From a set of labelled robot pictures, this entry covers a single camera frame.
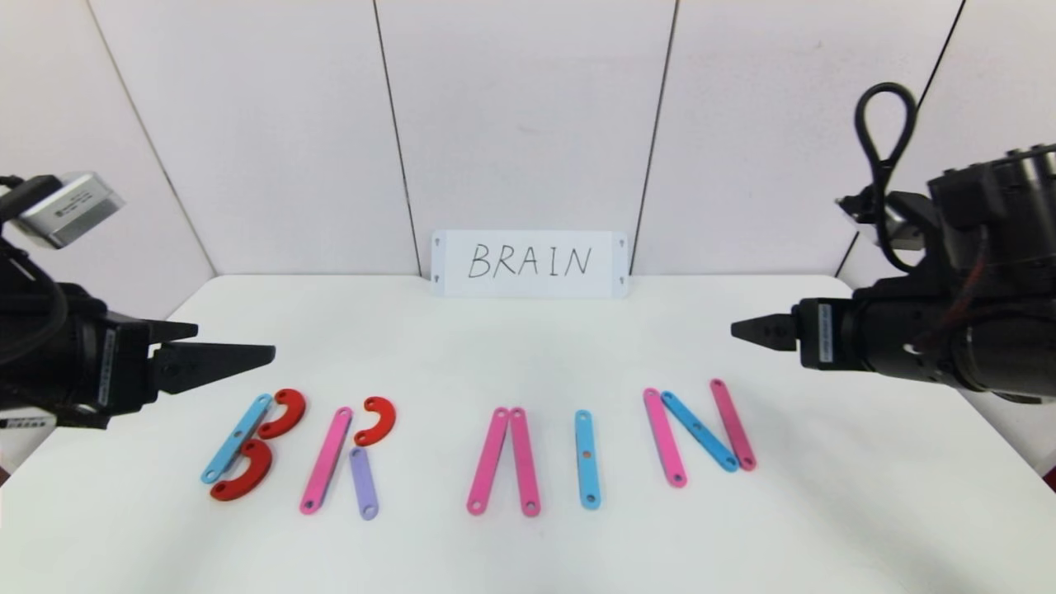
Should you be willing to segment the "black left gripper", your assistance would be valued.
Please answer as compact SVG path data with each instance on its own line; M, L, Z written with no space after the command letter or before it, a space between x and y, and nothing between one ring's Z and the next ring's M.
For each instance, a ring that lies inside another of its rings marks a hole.
M48 342L2 364L3 411L38 409L60 427L103 429L111 417L155 402L158 391L184 394L276 357L274 346L176 342L196 337L199 326L130 318L79 285L58 287L64 323Z

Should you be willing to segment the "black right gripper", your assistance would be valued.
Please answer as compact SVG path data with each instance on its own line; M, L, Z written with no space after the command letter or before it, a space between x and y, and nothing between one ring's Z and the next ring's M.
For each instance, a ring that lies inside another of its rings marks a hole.
M917 299L804 299L793 314L735 321L731 335L776 352L797 351L822 371L869 372L919 380L921 357L905 350L921 331Z

